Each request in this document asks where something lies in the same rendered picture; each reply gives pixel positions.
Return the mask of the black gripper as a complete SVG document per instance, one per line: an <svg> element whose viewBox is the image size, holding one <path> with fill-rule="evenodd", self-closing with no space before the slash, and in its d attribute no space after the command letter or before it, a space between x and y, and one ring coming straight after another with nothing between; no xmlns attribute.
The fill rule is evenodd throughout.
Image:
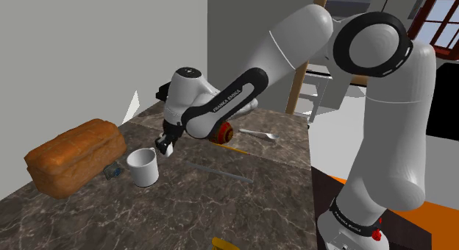
<svg viewBox="0 0 459 250"><path fill-rule="evenodd" d="M167 120L163 121L163 133L155 140L156 147L163 147L161 153L165 157L170 157L174 152L174 144L182 137L184 127L180 122L171 124Z"/></svg>

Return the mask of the white cup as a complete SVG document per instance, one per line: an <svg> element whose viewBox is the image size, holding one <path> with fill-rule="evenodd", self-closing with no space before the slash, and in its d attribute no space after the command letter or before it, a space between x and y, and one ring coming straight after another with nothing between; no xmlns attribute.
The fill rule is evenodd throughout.
<svg viewBox="0 0 459 250"><path fill-rule="evenodd" d="M127 165L134 183L141 188L153 185L159 178L154 148L137 149L127 157Z"/></svg>

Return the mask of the small grey-blue round gadget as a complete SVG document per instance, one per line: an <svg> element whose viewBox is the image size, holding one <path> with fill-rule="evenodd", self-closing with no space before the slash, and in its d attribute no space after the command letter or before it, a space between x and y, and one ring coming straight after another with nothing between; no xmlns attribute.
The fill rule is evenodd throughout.
<svg viewBox="0 0 459 250"><path fill-rule="evenodd" d="M122 169L118 166L117 162L106 165L103 169L106 180L116 178L122 173Z"/></svg>

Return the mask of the red patterned round bowl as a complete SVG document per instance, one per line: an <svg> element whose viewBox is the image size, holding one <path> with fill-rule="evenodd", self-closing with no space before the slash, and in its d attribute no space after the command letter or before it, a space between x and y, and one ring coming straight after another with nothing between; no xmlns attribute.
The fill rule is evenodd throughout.
<svg viewBox="0 0 459 250"><path fill-rule="evenodd" d="M209 141L216 144L225 144L231 141L233 137L233 128L229 122L224 122L209 138Z"/></svg>

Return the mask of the thin grey rod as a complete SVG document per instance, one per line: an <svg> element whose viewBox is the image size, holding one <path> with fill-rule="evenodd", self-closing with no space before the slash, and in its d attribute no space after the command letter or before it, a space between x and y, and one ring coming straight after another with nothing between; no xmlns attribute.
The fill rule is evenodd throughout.
<svg viewBox="0 0 459 250"><path fill-rule="evenodd" d="M209 173L212 173L212 174L219 174L219 175L222 175L222 176L228 176L230 178L237 179L237 180L240 180L242 182L249 183L249 184L253 184L253 182L254 182L253 180L248 179L246 177L235 175L235 174L230 174L230 173L223 172L223 171L218 171L218 170L215 170L215 169L212 169L212 168L208 168L208 167L203 166L203 165L197 165L197 164L193 164L191 162L185 162L185 164L190 166L190 167L202 170L202 171L206 171L206 172L209 172Z"/></svg>

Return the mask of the yellow pencil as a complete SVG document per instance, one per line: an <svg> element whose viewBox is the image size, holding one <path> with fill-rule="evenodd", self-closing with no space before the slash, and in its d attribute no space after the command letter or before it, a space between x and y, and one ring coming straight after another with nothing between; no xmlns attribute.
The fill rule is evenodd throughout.
<svg viewBox="0 0 459 250"><path fill-rule="evenodd" d="M233 148L231 146L225 146L224 144L218 144L218 143L212 143L213 145L215 146L220 146L222 148L225 148L225 149L229 149L229 150L233 150L233 151L236 151L236 152L239 152L239 153L242 153L242 154L247 154L247 155L251 155L250 153L246 152L246 151L242 151L240 149L236 149L236 148Z"/></svg>

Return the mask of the brown bread loaf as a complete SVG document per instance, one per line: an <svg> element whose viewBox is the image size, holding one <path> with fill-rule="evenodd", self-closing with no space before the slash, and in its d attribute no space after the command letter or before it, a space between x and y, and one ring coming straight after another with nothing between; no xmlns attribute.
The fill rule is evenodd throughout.
<svg viewBox="0 0 459 250"><path fill-rule="evenodd" d="M24 160L36 188L65 199L127 150L118 127L99 118L87 121L31 150Z"/></svg>

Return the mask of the grey metal spoon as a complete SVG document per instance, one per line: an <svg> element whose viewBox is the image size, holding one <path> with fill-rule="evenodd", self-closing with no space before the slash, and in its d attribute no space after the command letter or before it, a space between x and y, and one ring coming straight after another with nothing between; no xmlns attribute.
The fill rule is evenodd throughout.
<svg viewBox="0 0 459 250"><path fill-rule="evenodd" d="M238 130L241 133L248 134L248 135L254 135L259 138L265 138L268 140L277 140L280 138L279 135L272 134L272 133L267 133L267 132L257 132L257 131L252 131L248 129L239 129Z"/></svg>

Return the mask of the yellow block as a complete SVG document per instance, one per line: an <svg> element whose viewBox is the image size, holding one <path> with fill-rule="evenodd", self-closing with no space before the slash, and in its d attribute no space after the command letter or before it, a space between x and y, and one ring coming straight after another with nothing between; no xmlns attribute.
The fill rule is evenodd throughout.
<svg viewBox="0 0 459 250"><path fill-rule="evenodd" d="M212 248L211 250L240 250L237 246L233 245L230 242L222 240L218 237L212 239Z"/></svg>

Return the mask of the white shelf unit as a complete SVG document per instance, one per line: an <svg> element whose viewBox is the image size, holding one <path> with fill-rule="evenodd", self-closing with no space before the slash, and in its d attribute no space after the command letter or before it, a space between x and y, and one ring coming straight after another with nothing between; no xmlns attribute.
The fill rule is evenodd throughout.
<svg viewBox="0 0 459 250"><path fill-rule="evenodd" d="M330 80L332 80L332 76L326 66L311 63L307 65L299 98L307 99L313 105L312 110L302 113L307 116L309 123L314 122L324 91Z"/></svg>

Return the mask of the red-brown framed window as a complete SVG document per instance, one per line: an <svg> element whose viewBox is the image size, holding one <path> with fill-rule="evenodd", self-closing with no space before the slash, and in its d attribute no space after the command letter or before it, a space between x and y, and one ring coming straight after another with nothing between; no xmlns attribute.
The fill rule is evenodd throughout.
<svg viewBox="0 0 459 250"><path fill-rule="evenodd" d="M433 46L437 58L459 61L459 0L425 0L408 36Z"/></svg>

